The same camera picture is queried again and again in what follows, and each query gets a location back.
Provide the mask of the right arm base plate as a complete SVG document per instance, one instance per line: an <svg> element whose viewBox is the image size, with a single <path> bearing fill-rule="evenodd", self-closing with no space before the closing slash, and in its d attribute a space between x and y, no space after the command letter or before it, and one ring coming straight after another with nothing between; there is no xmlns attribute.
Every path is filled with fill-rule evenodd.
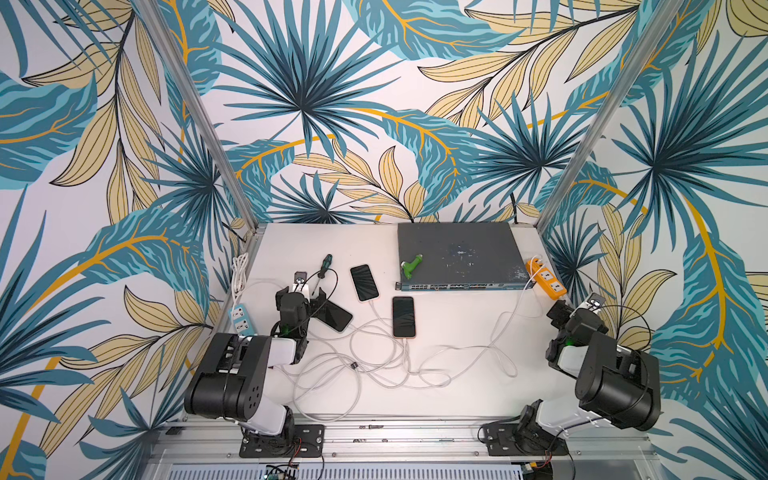
<svg viewBox="0 0 768 480"><path fill-rule="evenodd" d="M479 440L486 446L492 457L548 457L567 456L566 441L533 423L520 426L518 423L489 423L478 431Z"/></svg>

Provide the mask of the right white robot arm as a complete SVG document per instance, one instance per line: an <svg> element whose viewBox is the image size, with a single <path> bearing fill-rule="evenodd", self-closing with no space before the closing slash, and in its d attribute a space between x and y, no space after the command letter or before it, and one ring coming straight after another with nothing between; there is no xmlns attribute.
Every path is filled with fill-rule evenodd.
<svg viewBox="0 0 768 480"><path fill-rule="evenodd" d="M661 415L659 360L621 346L599 316L597 294L577 307L558 300L547 317L557 329L546 351L548 365L575 380L574 393L537 400L521 412L513 434L518 445L552 452L581 427L648 431Z"/></svg>

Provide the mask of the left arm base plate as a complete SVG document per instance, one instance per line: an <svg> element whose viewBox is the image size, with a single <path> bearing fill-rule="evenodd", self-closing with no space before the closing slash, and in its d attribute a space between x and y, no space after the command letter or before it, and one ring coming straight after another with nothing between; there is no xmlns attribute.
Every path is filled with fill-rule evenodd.
<svg viewBox="0 0 768 480"><path fill-rule="evenodd" d="M279 435L246 431L239 457L243 459L320 458L326 427L322 424L286 426Z"/></svg>

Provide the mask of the black phone light case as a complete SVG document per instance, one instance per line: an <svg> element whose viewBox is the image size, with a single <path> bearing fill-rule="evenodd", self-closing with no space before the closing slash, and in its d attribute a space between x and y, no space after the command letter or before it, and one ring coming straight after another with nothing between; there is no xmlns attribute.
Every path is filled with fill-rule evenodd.
<svg viewBox="0 0 768 480"><path fill-rule="evenodd" d="M346 309L328 300L318 318L328 327L338 333L342 333L353 320L353 315Z"/></svg>

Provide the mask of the dark phone pink case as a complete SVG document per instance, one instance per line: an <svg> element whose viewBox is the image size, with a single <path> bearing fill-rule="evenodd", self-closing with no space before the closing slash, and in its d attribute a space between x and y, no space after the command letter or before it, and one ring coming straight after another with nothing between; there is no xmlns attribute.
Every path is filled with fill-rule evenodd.
<svg viewBox="0 0 768 480"><path fill-rule="evenodd" d="M392 299L393 336L410 339L416 336L414 299L398 296Z"/></svg>

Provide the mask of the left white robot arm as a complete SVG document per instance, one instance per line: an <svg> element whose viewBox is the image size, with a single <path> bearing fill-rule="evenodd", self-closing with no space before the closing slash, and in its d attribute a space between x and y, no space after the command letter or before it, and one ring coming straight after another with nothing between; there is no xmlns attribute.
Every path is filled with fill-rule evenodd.
<svg viewBox="0 0 768 480"><path fill-rule="evenodd" d="M308 299L288 288L275 295L279 321L269 335L217 333L184 395L190 415L238 425L247 440L290 445L297 440L290 407L268 399L267 370L299 363L308 346L312 318L325 308L327 295Z"/></svg>

